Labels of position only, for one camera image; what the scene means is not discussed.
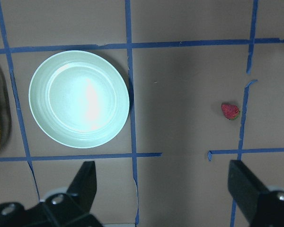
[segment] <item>strawberry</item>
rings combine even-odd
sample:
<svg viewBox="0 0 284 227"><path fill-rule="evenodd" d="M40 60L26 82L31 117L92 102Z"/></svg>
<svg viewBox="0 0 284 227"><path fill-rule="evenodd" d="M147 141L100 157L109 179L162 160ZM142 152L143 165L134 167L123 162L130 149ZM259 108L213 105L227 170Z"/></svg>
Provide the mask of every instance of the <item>strawberry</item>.
<svg viewBox="0 0 284 227"><path fill-rule="evenodd" d="M229 120L235 120L240 115L240 110L236 105L222 103L221 109L223 111L224 116Z"/></svg>

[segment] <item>screw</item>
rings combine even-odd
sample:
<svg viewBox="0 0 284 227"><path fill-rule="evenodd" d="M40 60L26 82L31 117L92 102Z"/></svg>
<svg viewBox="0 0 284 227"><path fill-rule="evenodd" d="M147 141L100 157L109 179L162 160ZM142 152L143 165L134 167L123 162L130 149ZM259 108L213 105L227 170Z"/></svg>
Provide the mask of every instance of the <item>screw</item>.
<svg viewBox="0 0 284 227"><path fill-rule="evenodd" d="M63 200L64 200L64 196L63 196L62 194L59 194L59 195L57 195L56 197L54 197L54 198L52 199L52 204L53 204L53 205L59 204L59 203L61 203Z"/></svg>
<svg viewBox="0 0 284 227"><path fill-rule="evenodd" d="M284 192L278 192L277 197L279 200L284 201Z"/></svg>
<svg viewBox="0 0 284 227"><path fill-rule="evenodd" d="M8 215L10 214L11 212L13 212L15 210L15 204L14 203L11 203L8 207L4 208L2 211L1 211L1 214L2 215Z"/></svg>

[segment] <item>light green plate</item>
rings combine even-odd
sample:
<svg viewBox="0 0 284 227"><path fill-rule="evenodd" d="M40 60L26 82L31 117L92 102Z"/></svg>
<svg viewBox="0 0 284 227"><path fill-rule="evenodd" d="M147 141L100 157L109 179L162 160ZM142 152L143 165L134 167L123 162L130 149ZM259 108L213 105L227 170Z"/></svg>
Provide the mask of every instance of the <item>light green plate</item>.
<svg viewBox="0 0 284 227"><path fill-rule="evenodd" d="M65 51L45 60L33 75L28 96L39 127L73 148L110 141L129 112L128 91L119 72L84 51Z"/></svg>

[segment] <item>metal screw head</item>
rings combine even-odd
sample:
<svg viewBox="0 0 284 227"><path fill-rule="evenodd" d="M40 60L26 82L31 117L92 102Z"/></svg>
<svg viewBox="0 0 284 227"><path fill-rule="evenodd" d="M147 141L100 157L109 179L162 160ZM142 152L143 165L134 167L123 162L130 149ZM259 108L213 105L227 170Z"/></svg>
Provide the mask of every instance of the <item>metal screw head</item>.
<svg viewBox="0 0 284 227"><path fill-rule="evenodd" d="M279 200L284 201L284 192L278 192L277 197Z"/></svg>
<svg viewBox="0 0 284 227"><path fill-rule="evenodd" d="M11 212L13 212L15 210L15 204L14 203L11 203L8 207L4 208L2 211L1 211L1 214L2 215L8 215L10 214Z"/></svg>
<svg viewBox="0 0 284 227"><path fill-rule="evenodd" d="M54 198L52 199L52 204L53 204L53 205L59 204L59 203L61 203L63 200L64 200L64 196L63 196L62 194L59 194L59 195L57 195L56 197L54 197Z"/></svg>

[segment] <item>plate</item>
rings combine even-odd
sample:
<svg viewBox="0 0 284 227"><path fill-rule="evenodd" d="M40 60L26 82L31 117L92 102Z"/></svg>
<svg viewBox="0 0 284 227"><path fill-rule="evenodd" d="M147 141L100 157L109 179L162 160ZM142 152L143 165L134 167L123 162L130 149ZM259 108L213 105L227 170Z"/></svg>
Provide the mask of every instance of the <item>plate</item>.
<svg viewBox="0 0 284 227"><path fill-rule="evenodd" d="M29 106L39 127L73 148L93 148L115 137L129 113L127 87L105 59L65 51L46 59L29 86Z"/></svg>

